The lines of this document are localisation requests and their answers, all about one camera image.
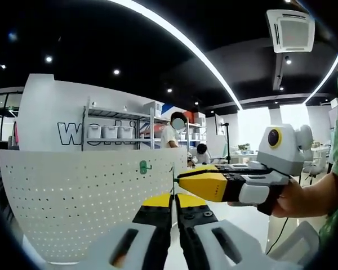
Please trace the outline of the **person's right hand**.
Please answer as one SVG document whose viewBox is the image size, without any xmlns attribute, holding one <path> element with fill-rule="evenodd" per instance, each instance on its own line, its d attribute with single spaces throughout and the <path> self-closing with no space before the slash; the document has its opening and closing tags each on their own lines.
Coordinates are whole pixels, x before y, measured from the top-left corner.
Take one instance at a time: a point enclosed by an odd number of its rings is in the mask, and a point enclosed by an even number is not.
<svg viewBox="0 0 338 270">
<path fill-rule="evenodd" d="M 272 215 L 277 218 L 304 218 L 309 216 L 304 189 L 295 180 L 290 180 L 277 198 Z"/>
</svg>

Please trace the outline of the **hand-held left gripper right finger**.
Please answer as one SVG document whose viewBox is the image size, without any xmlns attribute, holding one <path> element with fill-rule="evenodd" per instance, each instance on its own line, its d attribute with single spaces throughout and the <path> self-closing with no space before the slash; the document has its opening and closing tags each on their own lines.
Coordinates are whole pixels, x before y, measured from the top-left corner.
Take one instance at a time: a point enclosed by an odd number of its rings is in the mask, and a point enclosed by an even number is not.
<svg viewBox="0 0 338 270">
<path fill-rule="evenodd" d="M 218 220 L 203 199 L 177 193 L 176 210 L 189 269 L 302 269 L 269 258 L 257 239 L 228 220 Z"/>
</svg>

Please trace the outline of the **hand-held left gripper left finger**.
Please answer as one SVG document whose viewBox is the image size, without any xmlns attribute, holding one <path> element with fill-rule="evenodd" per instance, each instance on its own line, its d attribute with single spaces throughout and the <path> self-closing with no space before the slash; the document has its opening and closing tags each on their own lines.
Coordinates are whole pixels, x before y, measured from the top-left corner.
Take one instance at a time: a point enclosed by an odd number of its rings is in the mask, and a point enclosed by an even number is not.
<svg viewBox="0 0 338 270">
<path fill-rule="evenodd" d="M 163 269 L 171 243 L 172 194 L 143 202 L 130 223 L 98 238 L 83 260 L 83 269 Z"/>
</svg>

